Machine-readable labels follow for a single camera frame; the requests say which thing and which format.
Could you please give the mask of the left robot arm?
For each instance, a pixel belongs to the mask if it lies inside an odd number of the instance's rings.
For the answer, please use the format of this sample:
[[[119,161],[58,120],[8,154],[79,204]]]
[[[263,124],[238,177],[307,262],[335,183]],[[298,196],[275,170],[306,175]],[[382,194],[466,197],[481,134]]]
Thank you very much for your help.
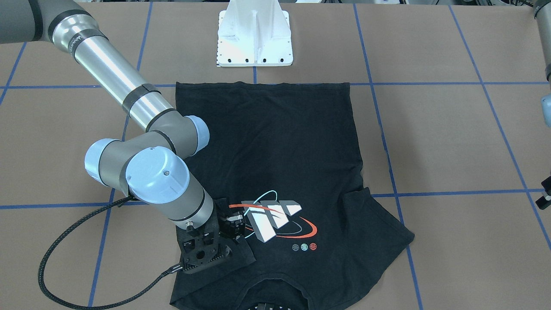
[[[533,15],[536,20],[539,37],[545,59],[545,78],[551,82],[551,2],[549,0],[536,0],[533,4]],[[541,98],[542,114],[547,127],[551,127],[551,95]],[[539,209],[544,210],[551,204],[551,177],[541,182],[545,193],[536,200]]]

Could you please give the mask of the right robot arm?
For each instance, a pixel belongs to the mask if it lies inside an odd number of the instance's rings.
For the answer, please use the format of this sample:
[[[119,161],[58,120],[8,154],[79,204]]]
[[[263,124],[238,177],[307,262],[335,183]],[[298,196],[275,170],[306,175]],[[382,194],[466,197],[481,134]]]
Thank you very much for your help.
[[[102,32],[173,102],[173,84],[205,82],[220,3],[85,3]],[[53,238],[112,189],[84,170],[96,140],[143,130],[68,54],[46,42],[1,45],[1,238]]]

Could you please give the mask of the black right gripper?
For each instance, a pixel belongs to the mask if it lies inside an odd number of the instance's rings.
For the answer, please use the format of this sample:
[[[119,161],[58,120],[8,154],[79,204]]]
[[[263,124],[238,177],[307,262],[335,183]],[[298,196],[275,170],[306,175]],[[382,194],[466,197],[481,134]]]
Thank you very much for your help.
[[[227,198],[215,199],[220,236],[236,239],[245,236],[246,220],[243,207],[231,208]]]

